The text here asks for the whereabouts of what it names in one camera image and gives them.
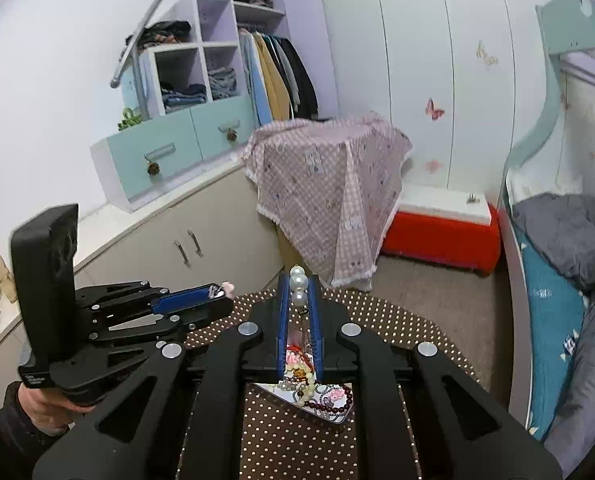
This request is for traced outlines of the person's left hand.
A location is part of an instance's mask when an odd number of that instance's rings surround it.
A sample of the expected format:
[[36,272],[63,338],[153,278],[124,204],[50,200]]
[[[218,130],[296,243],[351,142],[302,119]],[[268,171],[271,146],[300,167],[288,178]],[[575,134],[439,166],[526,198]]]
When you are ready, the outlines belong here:
[[18,400],[33,425],[52,436],[63,434],[78,416],[94,409],[73,403],[58,389],[30,389],[25,384],[20,385]]

